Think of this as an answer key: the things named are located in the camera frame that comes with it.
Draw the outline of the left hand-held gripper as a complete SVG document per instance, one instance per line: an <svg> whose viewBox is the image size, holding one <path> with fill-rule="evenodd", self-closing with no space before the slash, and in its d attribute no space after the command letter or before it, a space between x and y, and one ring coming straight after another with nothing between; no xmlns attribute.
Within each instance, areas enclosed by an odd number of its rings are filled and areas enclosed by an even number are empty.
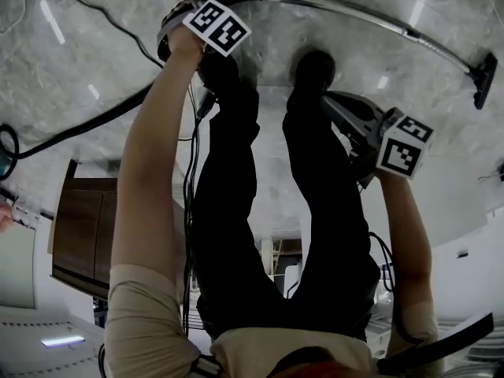
<svg viewBox="0 0 504 378"><path fill-rule="evenodd" d="M157 34L157 58L167 60L170 32L183 24L216 52L227 57L250 34L248 26L227 6L217 0L207 0L194 11L191 0L179 2L163 18Z"/></svg>

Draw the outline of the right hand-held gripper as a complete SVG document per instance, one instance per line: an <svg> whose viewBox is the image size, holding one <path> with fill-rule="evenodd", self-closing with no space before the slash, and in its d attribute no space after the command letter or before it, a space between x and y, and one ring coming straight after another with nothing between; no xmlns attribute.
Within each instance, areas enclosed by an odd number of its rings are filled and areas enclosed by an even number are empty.
<svg viewBox="0 0 504 378"><path fill-rule="evenodd" d="M355 94L329 91L321 108L350 140L350 164L363 187L376 170L414 178L433 140L433 128L394 107L384 112Z"/></svg>

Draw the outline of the person's right forearm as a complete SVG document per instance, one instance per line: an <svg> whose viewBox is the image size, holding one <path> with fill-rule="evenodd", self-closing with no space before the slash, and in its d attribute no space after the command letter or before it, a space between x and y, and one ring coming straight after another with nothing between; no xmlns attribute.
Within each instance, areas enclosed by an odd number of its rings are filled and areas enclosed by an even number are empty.
<svg viewBox="0 0 504 378"><path fill-rule="evenodd" d="M397 262L429 263L428 237L408 180L378 172L389 223L392 253Z"/></svg>

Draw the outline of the person's left forearm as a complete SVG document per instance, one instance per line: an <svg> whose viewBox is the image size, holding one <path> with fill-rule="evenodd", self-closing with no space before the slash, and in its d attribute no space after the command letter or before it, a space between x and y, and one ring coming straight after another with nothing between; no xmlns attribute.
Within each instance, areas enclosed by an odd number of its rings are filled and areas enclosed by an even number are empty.
<svg viewBox="0 0 504 378"><path fill-rule="evenodd" d="M168 39L171 55L128 133L117 184L122 198L171 191L183 105L204 42L183 25Z"/></svg>

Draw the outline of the person's black right shoe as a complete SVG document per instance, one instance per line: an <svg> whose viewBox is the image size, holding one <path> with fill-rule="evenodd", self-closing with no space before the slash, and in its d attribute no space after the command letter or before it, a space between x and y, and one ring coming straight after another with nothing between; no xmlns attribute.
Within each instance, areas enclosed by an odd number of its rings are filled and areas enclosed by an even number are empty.
<svg viewBox="0 0 504 378"><path fill-rule="evenodd" d="M335 78L335 61L323 50L306 53L295 68L295 90L323 93Z"/></svg>

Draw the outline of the person's black shoe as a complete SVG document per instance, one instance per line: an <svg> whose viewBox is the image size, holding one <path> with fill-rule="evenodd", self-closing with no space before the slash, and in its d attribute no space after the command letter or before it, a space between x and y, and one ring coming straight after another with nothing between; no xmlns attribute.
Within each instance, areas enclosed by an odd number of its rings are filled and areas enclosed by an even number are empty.
<svg viewBox="0 0 504 378"><path fill-rule="evenodd" d="M230 91L239 82L239 70L235 59L219 53L207 53L198 65L198 76L203 85L216 96Z"/></svg>
<svg viewBox="0 0 504 378"><path fill-rule="evenodd" d="M335 78L335 61L323 50L306 53L295 68L295 90L323 93Z"/></svg>

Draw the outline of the person's black left shoe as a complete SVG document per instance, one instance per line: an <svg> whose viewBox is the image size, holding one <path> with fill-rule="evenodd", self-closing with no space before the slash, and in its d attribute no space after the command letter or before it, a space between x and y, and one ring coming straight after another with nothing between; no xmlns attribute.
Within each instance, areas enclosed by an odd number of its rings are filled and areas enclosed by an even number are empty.
<svg viewBox="0 0 504 378"><path fill-rule="evenodd" d="M207 53L198 65L198 76L203 85L216 96L230 91L239 82L239 70L235 59L219 53Z"/></svg>

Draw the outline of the person's black trousers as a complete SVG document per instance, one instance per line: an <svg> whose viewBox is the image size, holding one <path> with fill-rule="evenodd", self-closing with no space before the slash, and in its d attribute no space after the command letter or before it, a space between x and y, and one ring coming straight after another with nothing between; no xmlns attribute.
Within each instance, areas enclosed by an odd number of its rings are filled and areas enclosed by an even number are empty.
<svg viewBox="0 0 504 378"><path fill-rule="evenodd" d="M357 181L321 94L294 89L283 119L291 172L311 213L309 254L291 298L266 276L248 223L257 190L251 145L258 93L240 80L217 96L190 231L198 311L213 338L237 328L365 336L380 272Z"/></svg>

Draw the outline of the brown wooden cabinet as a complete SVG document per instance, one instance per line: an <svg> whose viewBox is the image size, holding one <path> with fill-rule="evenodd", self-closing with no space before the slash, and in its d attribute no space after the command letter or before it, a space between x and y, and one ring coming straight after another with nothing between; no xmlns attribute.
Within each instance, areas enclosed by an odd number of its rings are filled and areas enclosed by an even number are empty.
<svg viewBox="0 0 504 378"><path fill-rule="evenodd" d="M69 162L55 216L51 276L106 300L117 208L115 178L76 177Z"/></svg>

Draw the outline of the long ceiling light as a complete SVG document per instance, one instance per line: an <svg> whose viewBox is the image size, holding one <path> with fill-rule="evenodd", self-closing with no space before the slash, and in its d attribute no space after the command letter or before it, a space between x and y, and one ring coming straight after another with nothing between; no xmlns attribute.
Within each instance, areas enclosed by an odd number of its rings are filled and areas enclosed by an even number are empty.
<svg viewBox="0 0 504 378"><path fill-rule="evenodd" d="M55 348L55 347L71 346L78 343L84 343L85 338L81 335L69 335L49 339L41 339L40 342L46 348Z"/></svg>

